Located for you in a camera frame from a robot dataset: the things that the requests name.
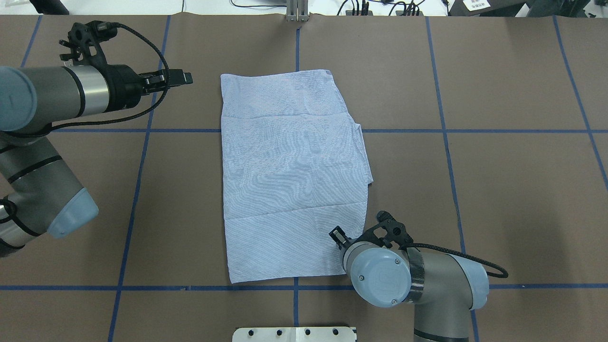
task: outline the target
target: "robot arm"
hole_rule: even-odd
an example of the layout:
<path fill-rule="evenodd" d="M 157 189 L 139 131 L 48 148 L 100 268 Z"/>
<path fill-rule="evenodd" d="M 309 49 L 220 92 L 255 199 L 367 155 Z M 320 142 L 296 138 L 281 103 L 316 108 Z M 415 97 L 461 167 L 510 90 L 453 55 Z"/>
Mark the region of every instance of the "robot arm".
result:
<path fill-rule="evenodd" d="M 164 69 L 136 74 L 126 65 L 109 65 L 100 43 L 124 28 L 148 43 Z M 70 54 L 64 67 L 0 67 L 0 173 L 15 192 L 0 200 L 0 257 L 49 232 L 64 237 L 97 216 L 86 188 L 45 135 L 62 127 L 110 124 L 134 119 L 160 104 L 167 90 L 191 84 L 190 73 L 169 69 L 161 52 L 139 33 L 119 23 L 75 23 L 68 33 Z M 149 109 L 123 119 L 56 121 L 135 107 L 142 96 L 162 91 Z"/>
<path fill-rule="evenodd" d="M 347 237 L 340 227 L 330 236 L 342 250 L 342 265 L 354 289 L 367 302 L 393 307 L 415 304 L 414 341 L 466 342 L 470 310 L 486 303 L 488 275 L 507 277 L 502 267 L 457 251 L 414 243 L 405 226 L 388 212 L 376 216 L 378 224 L 358 239 Z M 383 238 L 376 230 L 383 229 Z M 399 250 L 390 250 L 392 242 Z M 422 253 L 418 248 L 444 252 Z M 487 273 L 481 263 L 502 274 Z"/>

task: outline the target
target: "cloth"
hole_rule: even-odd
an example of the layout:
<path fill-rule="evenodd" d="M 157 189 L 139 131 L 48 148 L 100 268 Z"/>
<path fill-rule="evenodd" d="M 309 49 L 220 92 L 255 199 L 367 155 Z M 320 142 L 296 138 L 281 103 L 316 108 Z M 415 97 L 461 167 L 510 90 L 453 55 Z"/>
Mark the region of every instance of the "cloth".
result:
<path fill-rule="evenodd" d="M 230 281 L 344 274 L 328 234 L 361 234 L 373 180 L 333 76 L 224 74 L 221 85 Z"/>

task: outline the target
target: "paper sticker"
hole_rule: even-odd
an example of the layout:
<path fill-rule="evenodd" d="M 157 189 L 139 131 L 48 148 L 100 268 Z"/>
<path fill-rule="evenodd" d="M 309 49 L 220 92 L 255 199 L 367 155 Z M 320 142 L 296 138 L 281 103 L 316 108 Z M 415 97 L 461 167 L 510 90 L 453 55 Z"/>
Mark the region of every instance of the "paper sticker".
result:
<path fill-rule="evenodd" d="M 476 11 L 481 9 L 487 9 L 490 7 L 488 0 L 463 0 L 465 6 L 469 11 Z"/>

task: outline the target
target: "blue joint cap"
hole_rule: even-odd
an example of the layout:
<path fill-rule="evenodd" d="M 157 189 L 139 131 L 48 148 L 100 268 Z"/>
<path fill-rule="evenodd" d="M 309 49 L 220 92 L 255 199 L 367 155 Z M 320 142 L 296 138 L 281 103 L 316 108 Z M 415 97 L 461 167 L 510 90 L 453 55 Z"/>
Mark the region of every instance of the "blue joint cap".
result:
<path fill-rule="evenodd" d="M 412 286 L 408 263 L 386 248 L 370 248 L 356 256 L 350 279 L 359 296 L 377 307 L 393 307 L 405 300 Z"/>
<path fill-rule="evenodd" d="M 60 239 L 84 226 L 99 214 L 99 208 L 86 188 L 80 189 L 51 222 L 47 232 Z"/>
<path fill-rule="evenodd" d="M 463 257 L 448 255 L 458 262 L 460 268 L 465 272 L 466 279 L 469 281 L 473 295 L 473 304 L 470 310 L 482 308 L 486 305 L 488 294 L 490 293 L 490 281 L 483 265 Z"/>
<path fill-rule="evenodd" d="M 16 131 L 32 121 L 38 97 L 27 76 L 8 66 L 0 66 L 0 131 Z"/>

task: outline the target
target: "brown table surface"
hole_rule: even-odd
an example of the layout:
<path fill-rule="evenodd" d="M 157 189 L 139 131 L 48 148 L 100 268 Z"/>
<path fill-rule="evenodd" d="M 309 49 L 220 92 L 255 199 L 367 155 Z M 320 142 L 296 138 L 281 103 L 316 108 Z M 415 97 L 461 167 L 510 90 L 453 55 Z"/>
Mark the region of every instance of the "brown table surface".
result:
<path fill-rule="evenodd" d="M 491 279 L 471 341 L 605 339 L 607 20 L 2 16 L 0 65 L 61 65 L 57 41 L 93 19 L 139 30 L 195 83 L 153 116 L 50 135 L 100 213 L 0 260 L 0 341 L 230 341 L 237 327 L 334 324 L 411 341 L 411 305 L 372 307 L 345 276 L 230 285 L 219 76 L 319 68 L 364 129 L 366 226 L 386 210 L 417 242 L 510 271 Z M 102 46 L 110 63 L 158 68 L 126 32 Z"/>

